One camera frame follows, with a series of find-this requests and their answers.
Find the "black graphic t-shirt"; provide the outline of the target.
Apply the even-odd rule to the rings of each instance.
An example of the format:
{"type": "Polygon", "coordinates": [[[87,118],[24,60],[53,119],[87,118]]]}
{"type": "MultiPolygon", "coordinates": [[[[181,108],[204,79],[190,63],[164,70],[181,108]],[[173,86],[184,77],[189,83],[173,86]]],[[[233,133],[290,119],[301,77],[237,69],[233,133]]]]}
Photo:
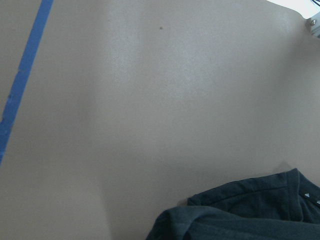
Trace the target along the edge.
{"type": "Polygon", "coordinates": [[[163,211],[149,240],[317,240],[320,189],[298,169],[233,181],[163,211]]]}

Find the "aluminium frame post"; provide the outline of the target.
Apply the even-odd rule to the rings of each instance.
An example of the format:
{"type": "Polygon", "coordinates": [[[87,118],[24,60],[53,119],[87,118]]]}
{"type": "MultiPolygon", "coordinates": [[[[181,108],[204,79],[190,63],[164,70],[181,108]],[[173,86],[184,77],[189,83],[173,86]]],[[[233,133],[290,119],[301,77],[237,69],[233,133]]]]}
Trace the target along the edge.
{"type": "Polygon", "coordinates": [[[313,37],[320,38],[320,16],[318,14],[307,19],[306,26],[313,37]]]}

